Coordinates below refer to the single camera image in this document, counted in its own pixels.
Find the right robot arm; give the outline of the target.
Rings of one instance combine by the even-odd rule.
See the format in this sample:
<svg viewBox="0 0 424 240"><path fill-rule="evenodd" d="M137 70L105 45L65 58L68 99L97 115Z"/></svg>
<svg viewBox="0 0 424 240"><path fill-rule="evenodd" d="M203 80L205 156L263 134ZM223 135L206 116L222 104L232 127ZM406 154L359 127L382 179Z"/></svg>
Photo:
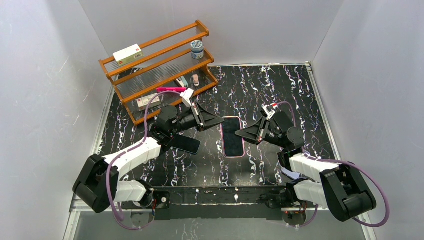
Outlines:
<svg viewBox="0 0 424 240"><path fill-rule="evenodd" d="M261 114L258 122L235 135L251 144L267 142L282 149L277 154L280 165L301 175L286 184L283 200L318 204L341 222L376 208L376 199L358 169L349 163L308 158L303 153L303 132L286 113L265 105Z"/></svg>

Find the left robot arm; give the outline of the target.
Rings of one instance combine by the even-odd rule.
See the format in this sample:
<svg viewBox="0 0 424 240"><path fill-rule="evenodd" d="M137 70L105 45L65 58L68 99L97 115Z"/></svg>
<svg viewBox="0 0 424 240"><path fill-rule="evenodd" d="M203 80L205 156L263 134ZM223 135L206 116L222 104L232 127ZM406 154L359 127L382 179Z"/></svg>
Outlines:
<svg viewBox="0 0 424 240"><path fill-rule="evenodd" d="M122 180L127 173L177 149L197 154L201 142L181 135L195 128L202 132L218 126L224 118L205 110L194 102L184 111L173 105L162 107L146 138L116 153L105 156L91 155L78 175L72 191L95 213L122 202L141 202L150 206L154 188L143 180Z"/></svg>

